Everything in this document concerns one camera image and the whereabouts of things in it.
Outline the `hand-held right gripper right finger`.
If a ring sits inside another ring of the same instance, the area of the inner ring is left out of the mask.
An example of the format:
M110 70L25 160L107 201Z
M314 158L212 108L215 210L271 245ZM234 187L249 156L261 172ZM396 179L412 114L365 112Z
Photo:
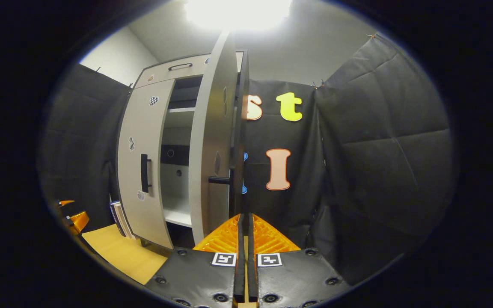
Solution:
M249 214L249 300L259 308L308 308L351 289L317 248L301 249Z

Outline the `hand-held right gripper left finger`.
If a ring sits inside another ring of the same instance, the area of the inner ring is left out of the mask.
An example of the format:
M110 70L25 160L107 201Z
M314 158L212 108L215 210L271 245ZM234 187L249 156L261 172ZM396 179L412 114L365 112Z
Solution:
M243 218L230 218L192 249L174 248L145 287L184 308L232 308L245 298Z

